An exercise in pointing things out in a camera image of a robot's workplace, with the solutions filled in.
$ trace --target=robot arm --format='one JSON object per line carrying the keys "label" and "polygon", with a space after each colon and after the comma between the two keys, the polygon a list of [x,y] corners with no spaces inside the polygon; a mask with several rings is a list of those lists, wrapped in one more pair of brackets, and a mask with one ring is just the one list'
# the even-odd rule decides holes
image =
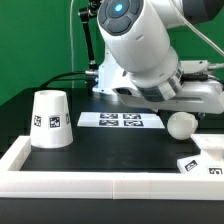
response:
{"label": "robot arm", "polygon": [[[173,2],[192,23],[213,19],[224,5],[223,0]],[[118,64],[112,88],[123,103],[175,111],[224,111],[221,84],[214,81],[205,84],[181,82],[181,76],[192,67],[202,71],[202,67],[206,70],[209,63],[178,60],[166,29],[184,23],[169,0],[104,0],[98,23],[109,48],[108,54],[114,58],[114,67]]]}

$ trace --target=black table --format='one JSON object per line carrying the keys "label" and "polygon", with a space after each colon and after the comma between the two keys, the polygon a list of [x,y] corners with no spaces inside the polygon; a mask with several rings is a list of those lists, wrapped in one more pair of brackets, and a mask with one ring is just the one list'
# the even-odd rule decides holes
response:
{"label": "black table", "polygon": [[[19,135],[29,135],[33,95],[26,89],[0,107],[1,155]],[[81,112],[151,113],[65,89],[74,142],[63,149],[32,148],[22,170],[169,172],[177,159],[199,154],[192,140],[178,141],[166,129],[77,127]],[[161,112],[165,126],[171,112]],[[207,115],[197,133],[224,132],[223,115]],[[0,223],[223,223],[222,201],[0,199]]]}

